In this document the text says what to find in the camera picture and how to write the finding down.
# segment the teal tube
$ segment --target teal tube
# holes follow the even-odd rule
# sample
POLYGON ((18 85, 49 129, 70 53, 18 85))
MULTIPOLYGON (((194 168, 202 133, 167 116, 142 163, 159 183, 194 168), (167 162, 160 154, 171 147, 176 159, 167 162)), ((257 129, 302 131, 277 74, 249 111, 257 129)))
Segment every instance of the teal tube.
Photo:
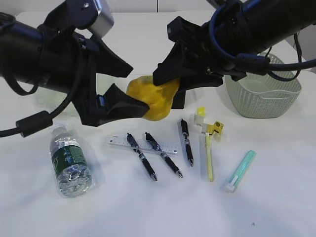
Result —
POLYGON ((239 166, 237 167, 237 169, 235 170, 235 172, 232 174, 232 176, 227 180, 226 184, 225 184, 225 190, 229 193, 233 193, 241 179, 243 178, 243 176, 245 175, 248 167, 250 166, 250 164, 252 163, 253 159, 256 156, 256 152, 255 151, 249 151, 247 152, 247 154, 245 155, 245 157, 242 159, 241 163, 239 164, 239 166))

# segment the clear ruler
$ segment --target clear ruler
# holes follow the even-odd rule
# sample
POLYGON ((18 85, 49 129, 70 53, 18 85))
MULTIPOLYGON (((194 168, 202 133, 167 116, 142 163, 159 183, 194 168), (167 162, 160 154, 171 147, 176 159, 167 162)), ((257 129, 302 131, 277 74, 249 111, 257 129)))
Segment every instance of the clear ruler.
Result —
MULTIPOLYGON (((144 139, 135 139, 139 148, 143 151, 151 152, 151 153, 167 153, 170 155, 178 154, 178 147, 170 144, 159 143, 162 151, 154 150, 153 147, 144 139)), ((128 147, 132 148, 131 145, 127 142, 126 137, 120 137, 116 135, 110 135, 107 137, 107 144, 110 146, 118 146, 118 147, 128 147)))

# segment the yellow object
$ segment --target yellow object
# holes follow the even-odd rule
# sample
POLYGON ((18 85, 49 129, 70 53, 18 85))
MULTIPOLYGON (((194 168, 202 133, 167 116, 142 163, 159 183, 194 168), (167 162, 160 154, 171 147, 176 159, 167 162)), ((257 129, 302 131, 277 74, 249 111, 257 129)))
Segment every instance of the yellow object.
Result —
POLYGON ((197 115, 205 117, 205 107, 199 107, 197 109, 197 115))
POLYGON ((142 76, 129 83, 126 94, 149 105, 150 109, 143 116, 144 119, 158 121, 169 115, 179 86, 179 78, 155 86, 153 76, 142 76))
POLYGON ((211 138, 208 134, 205 134, 205 148, 206 148, 206 156, 207 156, 207 170, 208 170, 208 178, 209 181, 214 181, 213 175, 213 164, 212 164, 212 145, 211 138))
POLYGON ((194 124, 197 126, 203 126, 205 118, 205 107, 199 107, 197 113, 194 115, 194 124))
POLYGON ((214 136, 214 138, 218 141, 221 140, 222 133, 223 133, 224 124, 216 121, 213 125, 210 124, 203 124, 202 132, 209 133, 210 136, 214 136))

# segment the table surface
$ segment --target table surface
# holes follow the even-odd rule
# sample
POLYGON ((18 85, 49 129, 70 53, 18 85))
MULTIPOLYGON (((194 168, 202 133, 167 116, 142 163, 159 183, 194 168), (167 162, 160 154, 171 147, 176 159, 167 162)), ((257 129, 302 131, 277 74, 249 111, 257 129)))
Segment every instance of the table surface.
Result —
MULTIPOLYGON (((139 74, 150 74, 172 47, 166 25, 181 15, 197 24, 212 11, 173 13, 117 13, 105 43, 134 66, 128 79, 117 79, 124 89, 139 74)), ((27 12, 19 21, 36 26, 47 13, 27 12)), ((274 47, 285 63, 296 52, 285 41, 274 47)), ((26 139, 0 140, 0 236, 137 236, 137 237, 266 237, 315 236, 316 151, 314 88, 316 75, 302 72, 303 90, 280 118, 241 117, 225 86, 187 93, 184 110, 172 111, 159 122, 126 119, 99 128, 80 124, 75 116, 60 120, 75 129, 94 175, 95 187, 78 198, 63 198, 56 188, 49 156, 49 129, 26 139), (199 128, 192 114, 206 106, 207 120, 225 124, 220 143, 213 143, 214 182, 208 182, 199 128), (189 167, 182 149, 174 162, 184 178, 176 177, 157 155, 148 154, 158 182, 152 182, 134 152, 106 145, 105 137, 126 132, 141 138, 145 131, 181 147, 177 122, 190 123, 195 157, 189 167), (248 150, 257 156, 234 194, 220 190, 248 150)), ((19 97, 0 80, 1 129, 40 111, 36 96, 19 97)))

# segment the yellow tag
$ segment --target yellow tag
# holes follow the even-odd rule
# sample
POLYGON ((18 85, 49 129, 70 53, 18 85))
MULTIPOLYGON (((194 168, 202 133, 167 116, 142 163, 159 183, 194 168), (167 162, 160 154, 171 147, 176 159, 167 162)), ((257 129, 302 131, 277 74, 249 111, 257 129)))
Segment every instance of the yellow tag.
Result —
POLYGON ((214 137, 218 142, 221 141, 224 124, 216 121, 213 125, 204 124, 203 133, 208 133, 211 137, 214 137))
POLYGON ((205 107, 199 107, 197 109, 197 115, 205 117, 205 107))

